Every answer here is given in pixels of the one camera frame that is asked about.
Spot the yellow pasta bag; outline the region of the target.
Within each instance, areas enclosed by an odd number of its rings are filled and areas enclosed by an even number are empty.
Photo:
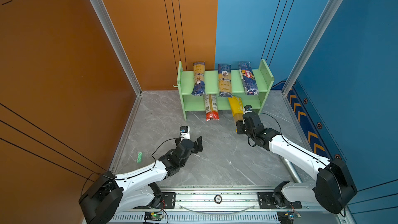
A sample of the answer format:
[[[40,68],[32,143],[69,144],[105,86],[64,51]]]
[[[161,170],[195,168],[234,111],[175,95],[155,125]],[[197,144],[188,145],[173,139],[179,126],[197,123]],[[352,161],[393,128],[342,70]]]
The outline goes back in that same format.
[[[244,106],[240,97],[232,96],[228,98],[234,122],[243,121]]]

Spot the red-ended clear spaghetti bag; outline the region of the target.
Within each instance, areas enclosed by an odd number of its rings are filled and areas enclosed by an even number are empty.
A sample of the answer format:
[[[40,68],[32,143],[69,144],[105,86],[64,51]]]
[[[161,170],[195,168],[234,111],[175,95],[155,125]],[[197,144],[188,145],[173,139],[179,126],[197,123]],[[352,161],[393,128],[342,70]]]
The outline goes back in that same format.
[[[219,120],[217,97],[215,94],[204,95],[206,120]]]

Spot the blue Barilla spaghetti box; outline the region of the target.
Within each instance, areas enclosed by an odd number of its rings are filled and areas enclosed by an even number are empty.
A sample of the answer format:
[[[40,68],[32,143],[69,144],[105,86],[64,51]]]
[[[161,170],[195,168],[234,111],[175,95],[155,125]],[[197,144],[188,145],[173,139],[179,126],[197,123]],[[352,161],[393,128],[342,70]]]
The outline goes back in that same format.
[[[239,73],[246,95],[258,95],[259,89],[250,62],[239,62]]]

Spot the Ankara spaghetti bag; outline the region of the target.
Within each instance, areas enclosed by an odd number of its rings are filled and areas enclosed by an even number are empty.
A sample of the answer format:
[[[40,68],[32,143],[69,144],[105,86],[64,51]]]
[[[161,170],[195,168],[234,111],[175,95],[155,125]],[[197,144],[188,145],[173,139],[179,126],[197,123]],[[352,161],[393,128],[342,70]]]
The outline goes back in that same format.
[[[193,96],[202,96],[206,94],[205,92],[205,62],[195,62],[193,64],[193,72],[194,72],[194,86],[192,95]]]
[[[218,64],[218,86],[220,97],[232,97],[231,65]]]

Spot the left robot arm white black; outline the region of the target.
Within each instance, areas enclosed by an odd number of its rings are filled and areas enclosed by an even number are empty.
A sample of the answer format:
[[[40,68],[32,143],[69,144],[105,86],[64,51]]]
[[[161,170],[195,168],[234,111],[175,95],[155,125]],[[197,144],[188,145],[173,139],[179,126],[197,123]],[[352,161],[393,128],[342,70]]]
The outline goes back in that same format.
[[[146,167],[124,174],[101,174],[79,199],[86,223],[106,224],[129,209],[159,207],[163,193],[157,183],[178,173],[191,154],[201,151],[201,136],[196,141],[181,136],[176,139],[175,149]]]

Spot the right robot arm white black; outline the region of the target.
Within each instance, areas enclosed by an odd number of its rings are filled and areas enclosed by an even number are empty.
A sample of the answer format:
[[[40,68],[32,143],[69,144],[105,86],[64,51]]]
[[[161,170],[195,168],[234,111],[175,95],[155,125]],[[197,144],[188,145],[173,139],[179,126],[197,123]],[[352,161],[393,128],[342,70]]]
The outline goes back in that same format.
[[[286,158],[314,180],[312,183],[280,183],[273,193],[273,201],[279,208],[290,207],[294,202],[312,202],[332,214],[342,214],[357,194],[355,183],[343,160],[317,155],[286,139],[282,130],[266,128],[250,105],[245,107],[243,118],[237,121],[236,127],[238,134],[248,137],[251,147],[259,146]]]

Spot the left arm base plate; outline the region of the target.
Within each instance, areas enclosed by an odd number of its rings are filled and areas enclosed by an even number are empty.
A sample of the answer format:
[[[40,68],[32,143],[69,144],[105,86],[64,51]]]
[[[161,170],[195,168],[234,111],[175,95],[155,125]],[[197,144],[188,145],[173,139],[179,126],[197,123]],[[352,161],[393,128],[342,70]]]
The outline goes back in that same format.
[[[176,192],[164,192],[162,197],[147,206],[138,206],[134,209],[174,209]]]

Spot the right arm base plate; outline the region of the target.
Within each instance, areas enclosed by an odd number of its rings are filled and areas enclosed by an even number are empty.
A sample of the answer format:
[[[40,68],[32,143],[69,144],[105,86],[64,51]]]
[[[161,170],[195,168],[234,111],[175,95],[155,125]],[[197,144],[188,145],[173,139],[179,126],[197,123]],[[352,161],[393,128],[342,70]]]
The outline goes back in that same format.
[[[268,208],[302,208],[302,204],[300,201],[289,202],[282,194],[275,192],[258,192],[258,201],[261,209]]]

